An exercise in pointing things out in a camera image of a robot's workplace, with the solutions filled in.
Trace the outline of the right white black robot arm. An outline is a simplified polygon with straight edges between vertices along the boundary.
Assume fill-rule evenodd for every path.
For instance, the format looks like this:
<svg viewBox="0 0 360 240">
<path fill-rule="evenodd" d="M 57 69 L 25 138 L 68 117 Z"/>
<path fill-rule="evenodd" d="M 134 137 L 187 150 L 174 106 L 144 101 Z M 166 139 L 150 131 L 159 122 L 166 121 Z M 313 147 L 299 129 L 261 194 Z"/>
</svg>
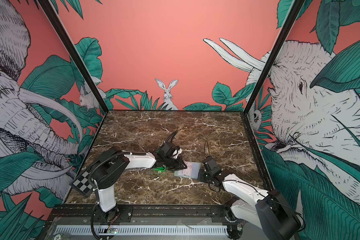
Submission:
<svg viewBox="0 0 360 240">
<path fill-rule="evenodd" d="M 231 239 L 242 236 L 242 224 L 246 222 L 260 228 L 269 240 L 290 240 L 305 226 L 303 218 L 279 191 L 256 188 L 230 171 L 222 170 L 211 156 L 202 164 L 200 182 L 207 183 L 211 190 L 224 190 L 234 195 L 223 205 L 221 214 L 213 214 L 218 220 L 231 223 L 228 227 Z"/>
</svg>

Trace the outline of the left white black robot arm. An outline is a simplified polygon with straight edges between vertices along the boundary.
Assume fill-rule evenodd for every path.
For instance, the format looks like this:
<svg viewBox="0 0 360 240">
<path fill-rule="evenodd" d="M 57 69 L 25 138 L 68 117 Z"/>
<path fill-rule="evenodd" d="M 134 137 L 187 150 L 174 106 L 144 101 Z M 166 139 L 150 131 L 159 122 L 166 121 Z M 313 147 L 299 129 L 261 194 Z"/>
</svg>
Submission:
<svg viewBox="0 0 360 240">
<path fill-rule="evenodd" d="M 182 151 L 179 146 L 167 142 L 146 153 L 127 152 L 117 146 L 103 152 L 93 162 L 88 176 L 100 209 L 107 213 L 117 206 L 114 187 L 125 170 L 160 167 L 172 172 L 184 170 L 187 165 L 182 159 Z"/>
</svg>

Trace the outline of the green plastic card tray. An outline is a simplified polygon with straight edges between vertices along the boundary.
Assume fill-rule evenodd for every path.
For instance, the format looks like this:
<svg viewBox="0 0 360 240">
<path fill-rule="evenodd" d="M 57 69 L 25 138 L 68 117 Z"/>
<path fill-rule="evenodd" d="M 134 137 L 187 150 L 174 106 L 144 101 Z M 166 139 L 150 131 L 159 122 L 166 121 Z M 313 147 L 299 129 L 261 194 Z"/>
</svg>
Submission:
<svg viewBox="0 0 360 240">
<path fill-rule="evenodd" d="M 158 172 L 165 172 L 166 171 L 166 169 L 164 167 L 155 168 L 153 170 L 158 171 Z"/>
</svg>

